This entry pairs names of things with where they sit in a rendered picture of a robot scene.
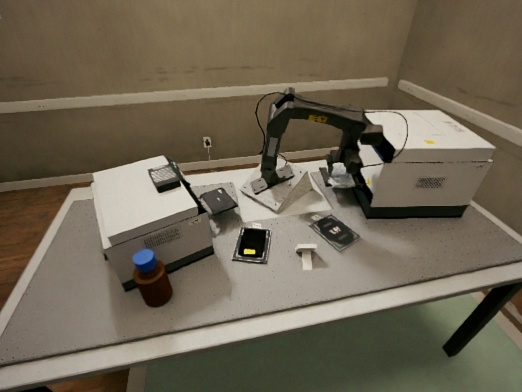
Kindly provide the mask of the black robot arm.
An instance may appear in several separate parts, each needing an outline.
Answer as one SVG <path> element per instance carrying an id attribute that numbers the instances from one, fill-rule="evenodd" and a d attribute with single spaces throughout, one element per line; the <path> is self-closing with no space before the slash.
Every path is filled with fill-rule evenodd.
<path id="1" fill-rule="evenodd" d="M 261 177 L 250 182 L 254 194 L 295 176 L 289 164 L 276 170 L 281 138 L 290 118 L 310 120 L 341 129 L 343 132 L 341 144 L 348 148 L 357 145 L 354 149 L 346 149 L 339 144 L 337 158 L 339 162 L 345 162 L 348 174 L 356 174 L 361 170 L 360 167 L 363 164 L 359 155 L 358 140 L 361 145 L 381 145 L 384 136 L 383 125 L 369 124 L 366 122 L 363 112 L 346 110 L 365 111 L 363 107 L 352 104 L 334 105 L 311 100 L 295 94 L 295 88 L 292 87 L 286 88 L 282 93 L 295 97 L 280 94 L 270 104 L 267 135 L 260 168 Z"/>

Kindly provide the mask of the brown bottle with blue cap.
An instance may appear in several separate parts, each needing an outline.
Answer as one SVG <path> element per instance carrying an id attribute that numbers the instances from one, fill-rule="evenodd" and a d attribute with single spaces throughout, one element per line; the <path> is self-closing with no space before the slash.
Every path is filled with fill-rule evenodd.
<path id="1" fill-rule="evenodd" d="M 133 262 L 136 267 L 133 278 L 145 304 L 151 308 L 158 308 L 168 303 L 172 298 L 173 289 L 164 263 L 156 259 L 150 249 L 142 249 L 135 253 Z"/>

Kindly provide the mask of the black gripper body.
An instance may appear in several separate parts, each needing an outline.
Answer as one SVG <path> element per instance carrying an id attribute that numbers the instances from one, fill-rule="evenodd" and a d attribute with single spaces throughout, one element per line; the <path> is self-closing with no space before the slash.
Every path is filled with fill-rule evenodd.
<path id="1" fill-rule="evenodd" d="M 345 146 L 343 146 L 343 145 L 341 144 L 341 142 L 340 142 L 340 145 L 341 145 L 342 147 L 346 148 L 346 149 L 354 149 L 354 148 L 356 148 L 356 146 L 355 146 L 355 147 L 351 147 L 351 148 L 345 147 Z M 338 153 L 338 150 L 331 150 L 329 155 L 325 155 L 325 158 L 326 158 L 327 163 L 328 163 L 328 164 L 332 164 L 332 163 L 333 163 L 333 164 L 335 164 L 335 163 L 343 163 L 344 166 L 346 167 L 345 162 L 339 162 L 339 161 L 338 161 L 337 153 Z"/>

